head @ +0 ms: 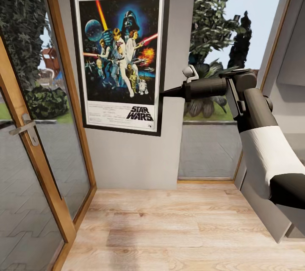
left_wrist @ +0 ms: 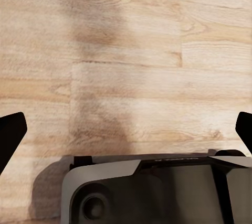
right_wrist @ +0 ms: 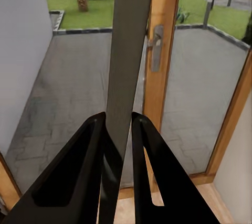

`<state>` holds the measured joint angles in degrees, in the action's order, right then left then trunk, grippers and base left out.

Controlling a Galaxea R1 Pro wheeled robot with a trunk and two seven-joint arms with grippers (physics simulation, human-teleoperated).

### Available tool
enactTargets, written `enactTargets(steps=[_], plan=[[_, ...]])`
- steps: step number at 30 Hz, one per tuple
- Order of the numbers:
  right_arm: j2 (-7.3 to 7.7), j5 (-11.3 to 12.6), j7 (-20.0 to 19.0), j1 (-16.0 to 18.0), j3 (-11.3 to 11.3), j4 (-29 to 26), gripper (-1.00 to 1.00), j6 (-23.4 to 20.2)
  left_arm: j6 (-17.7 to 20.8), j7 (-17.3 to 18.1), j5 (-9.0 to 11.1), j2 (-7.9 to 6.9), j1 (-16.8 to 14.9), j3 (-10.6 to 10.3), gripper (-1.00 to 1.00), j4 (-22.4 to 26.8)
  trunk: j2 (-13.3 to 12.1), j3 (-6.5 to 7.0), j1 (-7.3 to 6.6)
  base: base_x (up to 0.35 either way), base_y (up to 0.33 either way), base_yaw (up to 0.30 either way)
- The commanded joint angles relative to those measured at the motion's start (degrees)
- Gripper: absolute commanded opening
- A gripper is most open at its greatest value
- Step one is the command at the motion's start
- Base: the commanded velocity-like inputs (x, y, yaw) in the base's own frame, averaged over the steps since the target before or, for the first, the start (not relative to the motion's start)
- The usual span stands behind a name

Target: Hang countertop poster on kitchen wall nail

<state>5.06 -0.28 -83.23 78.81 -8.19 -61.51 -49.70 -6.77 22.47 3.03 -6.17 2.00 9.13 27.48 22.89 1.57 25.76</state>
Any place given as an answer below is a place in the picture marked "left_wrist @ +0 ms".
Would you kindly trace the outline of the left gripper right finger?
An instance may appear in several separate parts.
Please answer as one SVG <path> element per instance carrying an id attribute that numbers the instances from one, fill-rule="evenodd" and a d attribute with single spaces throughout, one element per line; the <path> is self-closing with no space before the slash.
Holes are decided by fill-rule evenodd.
<path id="1" fill-rule="evenodd" d="M 252 154 L 252 114 L 241 111 L 236 121 L 235 130 Z"/>

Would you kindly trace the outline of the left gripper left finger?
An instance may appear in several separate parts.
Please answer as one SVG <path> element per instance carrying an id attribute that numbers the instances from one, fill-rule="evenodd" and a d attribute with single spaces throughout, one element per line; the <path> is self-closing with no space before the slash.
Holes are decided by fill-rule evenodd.
<path id="1" fill-rule="evenodd" d="M 23 112 L 0 118 L 0 174 L 27 132 Z"/>

